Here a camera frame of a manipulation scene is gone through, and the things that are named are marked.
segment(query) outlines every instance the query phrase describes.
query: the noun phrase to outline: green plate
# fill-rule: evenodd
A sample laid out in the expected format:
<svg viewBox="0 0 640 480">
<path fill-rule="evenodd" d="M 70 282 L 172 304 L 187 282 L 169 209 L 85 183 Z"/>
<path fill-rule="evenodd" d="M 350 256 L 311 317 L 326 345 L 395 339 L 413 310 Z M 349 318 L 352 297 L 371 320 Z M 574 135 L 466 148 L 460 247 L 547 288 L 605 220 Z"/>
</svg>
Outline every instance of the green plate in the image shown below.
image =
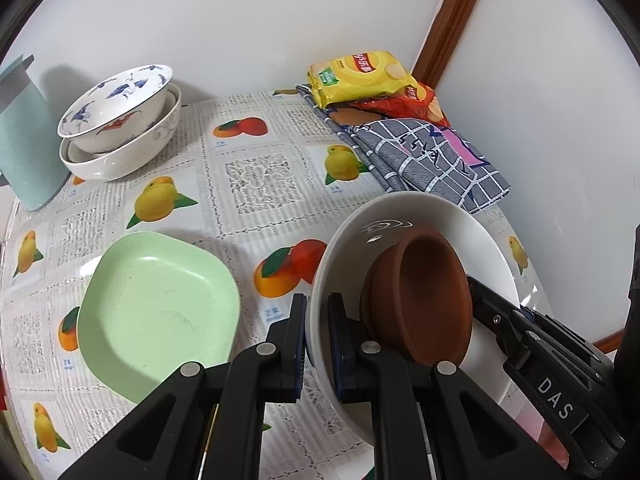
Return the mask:
<svg viewBox="0 0 640 480">
<path fill-rule="evenodd" d="M 140 402 L 178 366 L 228 360 L 238 327 L 236 282 L 213 254 L 153 232 L 112 244 L 78 314 L 89 370 Z"/>
</svg>

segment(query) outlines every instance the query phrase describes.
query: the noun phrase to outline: white bowl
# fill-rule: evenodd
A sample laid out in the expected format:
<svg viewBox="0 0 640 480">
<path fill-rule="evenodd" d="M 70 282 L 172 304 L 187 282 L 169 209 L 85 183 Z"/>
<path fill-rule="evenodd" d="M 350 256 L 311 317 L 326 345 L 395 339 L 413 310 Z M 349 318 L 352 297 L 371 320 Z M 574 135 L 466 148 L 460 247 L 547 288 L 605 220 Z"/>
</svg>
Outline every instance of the white bowl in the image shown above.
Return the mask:
<svg viewBox="0 0 640 480">
<path fill-rule="evenodd" d="M 172 70 L 146 65 L 120 72 L 85 92 L 58 123 L 58 135 L 88 153 L 105 153 L 158 119 Z"/>
<path fill-rule="evenodd" d="M 469 213 L 448 200 L 416 191 L 395 192 L 353 212 L 331 238 L 316 271 L 305 335 L 320 389 L 347 425 L 370 444 L 374 440 L 369 403 L 343 405 L 334 392 L 326 300 L 329 293 L 341 292 L 347 316 L 359 319 L 360 292 L 369 267 L 398 242 L 404 228 L 412 225 L 427 225 L 440 232 L 469 276 L 518 305 L 511 271 L 494 240 Z M 494 334 L 474 320 L 461 368 L 496 402 L 502 400 L 510 384 L 502 370 L 504 361 Z"/>
<path fill-rule="evenodd" d="M 75 141 L 62 139 L 60 160 L 83 180 L 115 180 L 141 168 L 162 150 L 174 135 L 180 119 L 182 95 L 173 84 L 168 86 L 161 119 L 142 135 L 103 155 L 87 153 Z"/>
</svg>

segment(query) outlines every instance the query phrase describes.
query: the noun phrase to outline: clay pot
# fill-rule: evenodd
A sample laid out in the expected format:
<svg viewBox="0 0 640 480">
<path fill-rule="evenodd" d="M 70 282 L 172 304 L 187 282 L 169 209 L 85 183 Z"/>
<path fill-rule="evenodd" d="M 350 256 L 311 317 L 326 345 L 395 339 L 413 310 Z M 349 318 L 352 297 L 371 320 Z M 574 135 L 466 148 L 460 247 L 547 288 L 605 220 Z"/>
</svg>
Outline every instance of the clay pot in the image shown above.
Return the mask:
<svg viewBox="0 0 640 480">
<path fill-rule="evenodd" d="M 370 336 L 417 363 L 457 365 L 471 340 L 471 294 L 456 251 L 437 231 L 412 227 L 373 263 L 361 295 Z"/>
</svg>

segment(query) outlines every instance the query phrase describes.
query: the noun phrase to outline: checkered cloth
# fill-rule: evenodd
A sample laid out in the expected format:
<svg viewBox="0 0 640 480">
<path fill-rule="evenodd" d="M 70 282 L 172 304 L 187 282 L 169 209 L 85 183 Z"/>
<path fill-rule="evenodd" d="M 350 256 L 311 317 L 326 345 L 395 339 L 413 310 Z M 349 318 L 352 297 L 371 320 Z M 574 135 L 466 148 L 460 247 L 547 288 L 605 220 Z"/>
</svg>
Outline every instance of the checkered cloth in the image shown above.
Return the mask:
<svg viewBox="0 0 640 480">
<path fill-rule="evenodd" d="M 385 192 L 433 193 L 475 213 L 498 202 L 511 189 L 491 163 L 453 128 L 418 119 L 339 126 L 329 117 L 331 110 L 316 105 L 308 86 L 297 89 L 324 123 L 351 146 Z"/>
</svg>

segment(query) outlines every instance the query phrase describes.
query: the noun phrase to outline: snack package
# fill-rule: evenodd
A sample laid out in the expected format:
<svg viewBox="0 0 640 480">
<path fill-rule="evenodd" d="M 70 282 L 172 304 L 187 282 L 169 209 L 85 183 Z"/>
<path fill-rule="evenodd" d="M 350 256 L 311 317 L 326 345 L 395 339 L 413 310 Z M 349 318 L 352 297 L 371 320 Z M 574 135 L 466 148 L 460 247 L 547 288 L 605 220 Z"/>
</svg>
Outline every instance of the snack package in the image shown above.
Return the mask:
<svg viewBox="0 0 640 480">
<path fill-rule="evenodd" d="M 313 64 L 306 75 L 316 104 L 353 101 L 418 86 L 402 64 L 386 50 L 354 54 Z"/>
<path fill-rule="evenodd" d="M 422 83 L 417 83 L 415 86 L 405 86 L 393 95 L 354 101 L 349 103 L 349 106 L 367 112 L 378 112 L 397 119 L 422 119 L 436 126 L 451 126 L 446 115 L 440 109 L 436 92 Z"/>
</svg>

